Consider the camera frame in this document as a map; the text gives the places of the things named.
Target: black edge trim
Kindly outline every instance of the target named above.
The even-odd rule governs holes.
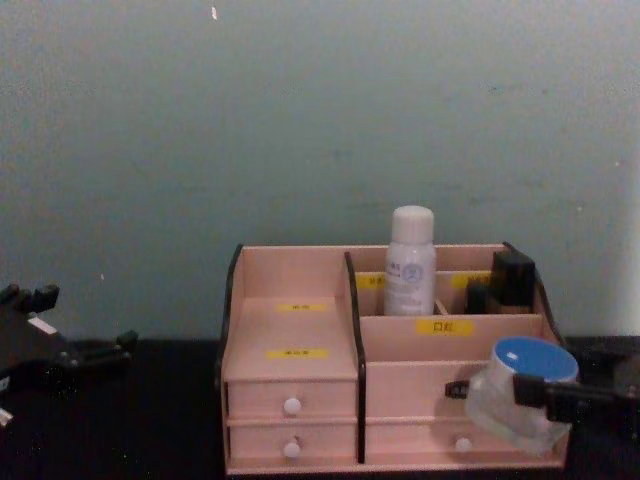
[[[226,382],[224,383],[224,406],[225,413],[229,416],[229,388]]]
[[[522,253],[526,255],[521,250],[518,250],[509,242],[503,242],[504,246],[510,250],[513,250],[517,253]],[[558,343],[563,347],[567,348],[567,342],[564,337],[560,334],[560,330],[558,330],[558,326],[556,324],[555,319],[553,318],[553,314],[551,313],[551,305],[549,304],[549,298],[547,297],[547,291],[544,288],[544,284],[542,283],[542,278],[540,277],[540,272],[538,271],[538,265],[536,264],[536,285],[540,289],[540,299],[542,300],[542,307],[544,308],[544,314],[547,317],[547,321],[549,322],[549,327],[553,332],[553,335],[556,337]]]
[[[344,253],[349,273],[349,288],[351,291],[351,318],[353,320],[353,335],[358,354],[358,463],[364,463],[365,449],[365,420],[367,408],[367,364],[365,362],[362,333],[360,331],[360,311],[358,309],[358,289],[356,288],[356,274],[349,252]]]
[[[236,270],[236,263],[238,263],[238,258],[240,257],[240,252],[242,252],[242,244],[239,244],[236,247],[235,252],[233,253],[233,258],[231,259],[231,264],[229,265],[229,270],[227,271],[227,284],[224,293],[224,312],[222,314],[222,328],[220,329],[220,341],[218,343],[218,352],[216,356],[216,365],[215,365],[215,395],[217,399],[222,398],[222,359],[224,357],[224,351],[227,347],[227,340],[229,339],[229,326],[231,323],[231,294],[233,291],[233,274]],[[227,459],[224,454],[224,422],[222,418],[223,412],[222,408],[218,408],[216,413],[216,421],[219,422],[217,425],[217,429],[220,434],[220,456],[219,458],[222,460],[220,462],[220,478],[226,477],[226,468],[225,464]]]

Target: black object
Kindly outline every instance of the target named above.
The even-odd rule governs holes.
[[[513,378],[516,404],[545,408],[551,421],[586,425],[640,443],[640,355],[589,350],[571,353],[584,371],[582,383],[545,382],[517,374]],[[599,375],[594,377],[596,369]]]
[[[218,343],[218,351],[216,355],[216,363],[214,370],[214,385],[215,385],[215,399],[214,402],[222,402],[222,392],[223,389],[226,394],[226,385],[222,384],[222,359],[224,358],[224,351],[227,348],[227,342],[229,340],[229,327],[231,326],[231,298],[233,295],[233,275],[236,270],[236,264],[238,263],[238,258],[240,258],[240,253],[242,253],[242,244],[239,244],[236,247],[235,252],[233,252],[233,257],[231,258],[231,264],[229,265],[229,269],[227,270],[227,284],[225,286],[224,292],[224,311],[222,313],[222,329],[220,331],[220,342]],[[217,442],[217,455],[221,459],[221,461],[217,465],[217,478],[225,478],[226,477],[226,469],[225,469],[225,461],[226,461],[226,453],[224,450],[224,421],[222,418],[222,408],[219,405],[219,408],[215,412],[215,430],[218,432],[218,442]]]
[[[465,399],[469,393],[469,381],[457,380],[455,382],[449,382],[444,386],[444,396],[454,399]]]
[[[365,459],[365,423],[367,408],[367,364],[364,356],[364,345],[360,331],[360,311],[358,307],[358,290],[356,287],[356,274],[353,268],[351,254],[345,252],[349,272],[349,287],[351,292],[351,315],[353,321],[353,335],[355,337],[356,351],[358,354],[358,463],[364,463]]]
[[[483,315],[487,313],[489,286],[483,282],[471,281],[467,285],[465,315]]]
[[[34,313],[55,307],[60,289],[34,293],[9,285],[0,292],[0,394],[23,390],[73,391],[86,383],[120,376],[131,363],[137,334],[79,349]]]
[[[524,255],[524,253],[522,253],[520,250],[518,250],[509,242],[502,242],[502,243],[505,247],[507,247],[507,249],[509,249],[509,251]],[[564,337],[560,334],[560,330],[558,330],[558,325],[556,324],[555,318],[553,317],[553,313],[551,313],[551,305],[549,305],[549,298],[547,297],[547,291],[544,288],[544,283],[542,282],[542,278],[540,277],[540,272],[538,271],[537,268],[535,268],[535,265],[534,265],[534,272],[535,272],[534,291],[537,290],[538,292],[540,302],[542,303],[542,309],[544,311],[545,317],[547,317],[547,322],[549,322],[549,327],[551,328],[551,332],[553,333],[553,336],[558,342],[558,345],[560,345],[563,348],[567,348],[567,342],[564,339]]]
[[[489,290],[501,305],[533,305],[536,264],[524,253],[508,249],[493,254]]]

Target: blue lid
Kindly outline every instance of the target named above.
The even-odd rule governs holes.
[[[578,362],[569,352],[539,338],[503,338],[493,350],[516,373],[536,375],[546,381],[568,381],[578,376]]]

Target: teal wall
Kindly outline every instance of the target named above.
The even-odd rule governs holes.
[[[60,330],[214,337],[236,243],[386,243],[419,203],[530,253],[563,332],[640,333],[640,2],[211,6],[0,1],[0,281],[58,282]]]

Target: pink wooden box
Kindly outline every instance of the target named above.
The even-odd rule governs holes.
[[[540,280],[533,313],[461,313],[507,248],[436,246],[435,315],[416,318],[382,315],[385,246],[238,247],[216,362],[224,473],[562,468],[566,438],[526,455],[444,395],[501,337],[561,342]]]

